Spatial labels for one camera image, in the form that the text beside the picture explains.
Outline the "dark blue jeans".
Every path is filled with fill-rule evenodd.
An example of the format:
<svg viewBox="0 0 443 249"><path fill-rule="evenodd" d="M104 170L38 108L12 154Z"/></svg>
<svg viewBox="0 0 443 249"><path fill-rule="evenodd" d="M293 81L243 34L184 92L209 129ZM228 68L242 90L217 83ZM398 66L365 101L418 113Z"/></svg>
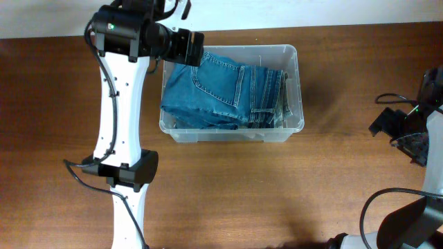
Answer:
<svg viewBox="0 0 443 249"><path fill-rule="evenodd" d="M205 52L200 66L174 66L161 110L193 129L274 128L282 71Z"/></svg>

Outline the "clear plastic storage bin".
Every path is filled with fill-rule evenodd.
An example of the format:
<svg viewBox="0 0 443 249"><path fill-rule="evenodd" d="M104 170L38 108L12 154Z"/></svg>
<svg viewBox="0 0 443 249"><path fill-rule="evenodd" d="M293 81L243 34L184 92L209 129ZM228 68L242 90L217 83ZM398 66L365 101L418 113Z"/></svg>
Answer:
<svg viewBox="0 0 443 249"><path fill-rule="evenodd" d="M298 70L298 54L290 44L248 46L205 46L206 52L229 57L236 62L282 69L287 72L287 99L292 115L282 120L281 128L193 129L169 113L160 111L159 127L176 142L263 141L284 142L305 125Z"/></svg>

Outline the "light blue jeans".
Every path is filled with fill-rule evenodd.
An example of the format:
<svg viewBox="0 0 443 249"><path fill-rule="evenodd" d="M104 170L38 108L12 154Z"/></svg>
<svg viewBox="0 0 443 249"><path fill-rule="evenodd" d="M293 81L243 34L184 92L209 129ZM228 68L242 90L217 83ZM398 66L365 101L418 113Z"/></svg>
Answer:
<svg viewBox="0 0 443 249"><path fill-rule="evenodd" d="M289 108L289 101L287 95L288 78L289 78L288 73L282 71L280 77L280 88L278 91L278 98L275 106L275 114L273 117L274 128L282 128L284 119L293 115Z"/></svg>

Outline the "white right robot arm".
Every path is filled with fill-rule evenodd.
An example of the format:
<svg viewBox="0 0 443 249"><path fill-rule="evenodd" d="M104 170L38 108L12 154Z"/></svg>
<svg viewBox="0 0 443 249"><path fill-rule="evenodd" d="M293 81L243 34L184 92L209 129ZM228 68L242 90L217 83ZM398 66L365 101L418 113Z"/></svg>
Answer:
<svg viewBox="0 0 443 249"><path fill-rule="evenodd" d="M339 234L329 239L326 248L441 248L442 233L442 67L428 69L417 94L409 100L390 94L392 104L410 104L412 110L385 108L370 125L375 136L384 132L390 145L409 156L412 163L425 168L421 190L386 188L371 195L359 218L359 234ZM364 230L364 218L373 200L382 194L405 193L419 199L387 215L376 232Z"/></svg>

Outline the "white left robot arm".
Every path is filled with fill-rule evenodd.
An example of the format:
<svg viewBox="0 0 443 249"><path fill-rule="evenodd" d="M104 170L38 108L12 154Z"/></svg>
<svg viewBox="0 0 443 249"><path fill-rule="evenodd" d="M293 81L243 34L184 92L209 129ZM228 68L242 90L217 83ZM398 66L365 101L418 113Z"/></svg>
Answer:
<svg viewBox="0 0 443 249"><path fill-rule="evenodd" d="M204 35L178 28L190 1L113 1L85 29L100 67L100 128L93 153L82 161L86 174L104 177L114 205L112 248L147 248L143 234L145 197L159 161L141 148L143 83L150 61L196 66Z"/></svg>

